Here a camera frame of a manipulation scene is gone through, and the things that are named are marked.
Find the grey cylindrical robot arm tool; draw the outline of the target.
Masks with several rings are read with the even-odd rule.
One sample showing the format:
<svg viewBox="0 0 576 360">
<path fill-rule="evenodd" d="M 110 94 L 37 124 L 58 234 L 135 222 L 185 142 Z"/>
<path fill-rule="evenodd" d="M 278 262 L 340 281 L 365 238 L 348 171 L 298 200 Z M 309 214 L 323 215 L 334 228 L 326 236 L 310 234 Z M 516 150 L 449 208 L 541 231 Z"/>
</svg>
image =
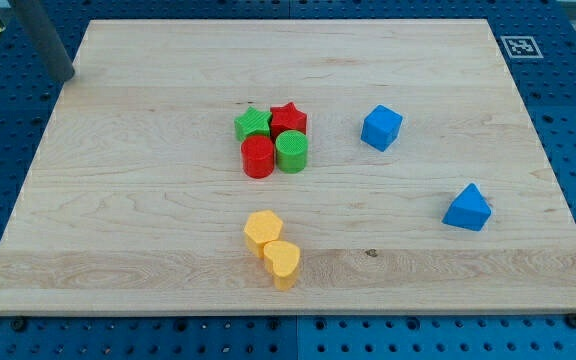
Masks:
<svg viewBox="0 0 576 360">
<path fill-rule="evenodd" d="M 35 47 L 48 75 L 58 83 L 75 75 L 72 60 L 40 0 L 9 0 L 10 7 Z"/>
</svg>

